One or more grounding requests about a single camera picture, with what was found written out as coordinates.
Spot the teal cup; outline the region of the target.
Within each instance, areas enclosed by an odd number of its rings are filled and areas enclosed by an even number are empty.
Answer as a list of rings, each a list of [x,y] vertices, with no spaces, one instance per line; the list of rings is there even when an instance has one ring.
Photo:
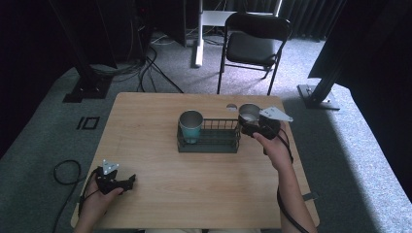
[[[203,115],[196,110],[187,110],[180,115],[179,126],[186,143],[195,144],[198,141],[203,121]]]

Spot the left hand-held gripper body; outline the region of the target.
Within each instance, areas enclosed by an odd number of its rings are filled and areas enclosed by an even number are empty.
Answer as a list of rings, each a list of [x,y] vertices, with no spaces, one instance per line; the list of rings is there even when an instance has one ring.
[[[96,169],[96,183],[98,189],[103,194],[108,194],[111,191],[121,188],[123,191],[126,191],[126,184],[124,181],[118,182],[116,176],[118,173],[118,168],[120,165],[118,163],[110,162],[109,160],[104,159],[102,165],[98,166]]]

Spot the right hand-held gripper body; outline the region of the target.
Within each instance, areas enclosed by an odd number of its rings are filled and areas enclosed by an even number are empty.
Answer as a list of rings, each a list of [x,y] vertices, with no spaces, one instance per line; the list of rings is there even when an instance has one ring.
[[[246,118],[246,134],[253,136],[257,132],[271,140],[278,135],[282,121],[292,122],[293,118],[276,107],[252,111]]]

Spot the black folding chair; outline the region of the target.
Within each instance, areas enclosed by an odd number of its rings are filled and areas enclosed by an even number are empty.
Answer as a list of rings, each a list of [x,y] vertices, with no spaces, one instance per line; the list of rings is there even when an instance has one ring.
[[[223,48],[217,93],[221,92],[226,66],[272,72],[267,94],[270,95],[282,57],[292,34],[292,24],[282,17],[234,13],[223,27]]]

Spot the silver metal cup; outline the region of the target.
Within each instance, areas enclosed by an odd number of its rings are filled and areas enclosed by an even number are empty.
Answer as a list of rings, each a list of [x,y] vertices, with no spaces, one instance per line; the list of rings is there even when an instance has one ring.
[[[238,120],[241,125],[258,125],[260,107],[247,103],[243,104],[238,110]]]

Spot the person's left hand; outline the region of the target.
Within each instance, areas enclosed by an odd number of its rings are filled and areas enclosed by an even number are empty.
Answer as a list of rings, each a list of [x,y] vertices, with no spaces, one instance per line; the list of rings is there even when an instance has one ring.
[[[105,215],[111,203],[122,193],[123,189],[118,187],[108,194],[103,194],[99,190],[95,176],[92,176],[88,183],[86,198],[82,205],[79,221],[95,224]]]

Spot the dark wire rack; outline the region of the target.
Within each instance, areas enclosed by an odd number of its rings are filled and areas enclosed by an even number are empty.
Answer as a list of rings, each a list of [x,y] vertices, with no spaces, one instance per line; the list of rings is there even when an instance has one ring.
[[[240,127],[235,118],[205,118],[195,138],[185,138],[177,129],[179,152],[236,153],[240,143]]]

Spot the dark curtain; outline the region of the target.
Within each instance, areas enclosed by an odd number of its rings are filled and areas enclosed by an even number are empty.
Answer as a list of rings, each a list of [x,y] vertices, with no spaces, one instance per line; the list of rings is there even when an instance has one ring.
[[[345,0],[280,0],[278,16],[292,24],[292,38],[325,40]]]

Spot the white desk frame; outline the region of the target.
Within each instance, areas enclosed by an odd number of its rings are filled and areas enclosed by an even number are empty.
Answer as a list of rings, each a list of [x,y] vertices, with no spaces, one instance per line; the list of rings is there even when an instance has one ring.
[[[197,40],[196,40],[195,60],[194,60],[195,67],[201,67],[203,65],[203,51],[204,51],[203,27],[204,26],[223,27],[228,17],[234,14],[233,11],[204,10],[203,3],[204,3],[204,0],[198,0],[199,8],[198,8]]]

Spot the black metal stand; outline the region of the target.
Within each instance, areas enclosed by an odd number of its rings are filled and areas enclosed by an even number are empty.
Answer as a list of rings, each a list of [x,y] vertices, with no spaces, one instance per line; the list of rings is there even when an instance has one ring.
[[[81,103],[84,99],[105,99],[111,85],[111,78],[106,80],[92,69],[75,30],[59,6],[59,1],[48,1],[62,28],[69,59],[79,74],[77,83],[72,91],[65,95],[63,102]]]
[[[297,87],[307,109],[340,109],[331,89],[350,70],[356,44],[357,33],[354,31],[330,33],[308,76],[320,81],[316,85],[300,84]]]

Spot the person's right hand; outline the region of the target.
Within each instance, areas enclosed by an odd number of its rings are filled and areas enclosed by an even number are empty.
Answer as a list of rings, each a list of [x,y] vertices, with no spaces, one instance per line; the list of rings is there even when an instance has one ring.
[[[286,174],[292,169],[288,136],[284,130],[281,130],[272,140],[266,139],[257,132],[254,133],[253,136],[263,146],[272,163],[272,166],[279,173]]]

